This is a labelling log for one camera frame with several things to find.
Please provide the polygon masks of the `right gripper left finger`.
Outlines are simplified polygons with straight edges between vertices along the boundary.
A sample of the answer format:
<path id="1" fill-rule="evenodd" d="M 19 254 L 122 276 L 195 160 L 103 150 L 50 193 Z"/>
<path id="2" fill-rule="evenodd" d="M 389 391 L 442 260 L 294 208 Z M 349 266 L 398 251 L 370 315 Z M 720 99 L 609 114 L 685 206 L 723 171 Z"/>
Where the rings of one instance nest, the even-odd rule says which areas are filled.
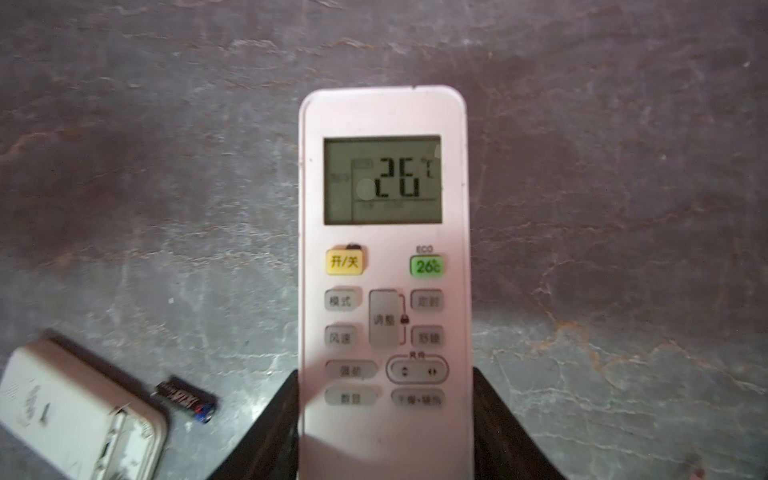
<path id="1" fill-rule="evenodd" d="M 292 371 L 210 480 L 298 478 L 299 381 Z"/>

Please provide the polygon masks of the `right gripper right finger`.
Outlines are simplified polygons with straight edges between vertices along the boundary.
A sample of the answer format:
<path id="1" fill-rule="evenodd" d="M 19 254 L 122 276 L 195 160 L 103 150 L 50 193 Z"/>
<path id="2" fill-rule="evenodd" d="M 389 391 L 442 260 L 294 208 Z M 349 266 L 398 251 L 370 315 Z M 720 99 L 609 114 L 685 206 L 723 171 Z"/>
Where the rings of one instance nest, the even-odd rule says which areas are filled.
<path id="1" fill-rule="evenodd" d="M 474 478 L 564 480 L 481 370 L 473 368 Z"/>

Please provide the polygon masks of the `black blue AAA battery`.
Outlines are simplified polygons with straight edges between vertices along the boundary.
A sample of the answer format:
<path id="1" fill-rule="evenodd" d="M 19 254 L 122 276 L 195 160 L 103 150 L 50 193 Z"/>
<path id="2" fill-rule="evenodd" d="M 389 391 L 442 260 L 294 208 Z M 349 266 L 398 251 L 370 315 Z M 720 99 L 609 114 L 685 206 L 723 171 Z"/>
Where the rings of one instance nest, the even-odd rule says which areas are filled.
<path id="1" fill-rule="evenodd" d="M 202 424 L 209 423 L 218 410 L 215 395 L 176 376 L 170 376 L 156 384 L 153 395 Z"/>

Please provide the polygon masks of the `white remote orange button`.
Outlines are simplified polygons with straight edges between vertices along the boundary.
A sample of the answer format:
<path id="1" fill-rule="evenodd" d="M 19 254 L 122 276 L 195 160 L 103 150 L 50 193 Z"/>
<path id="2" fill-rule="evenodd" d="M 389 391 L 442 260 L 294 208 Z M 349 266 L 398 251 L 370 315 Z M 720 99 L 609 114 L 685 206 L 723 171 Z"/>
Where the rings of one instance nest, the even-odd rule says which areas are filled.
<path id="1" fill-rule="evenodd" d="M 168 433 L 157 408 L 52 340 L 10 355 L 1 424 L 68 479 L 151 479 Z"/>

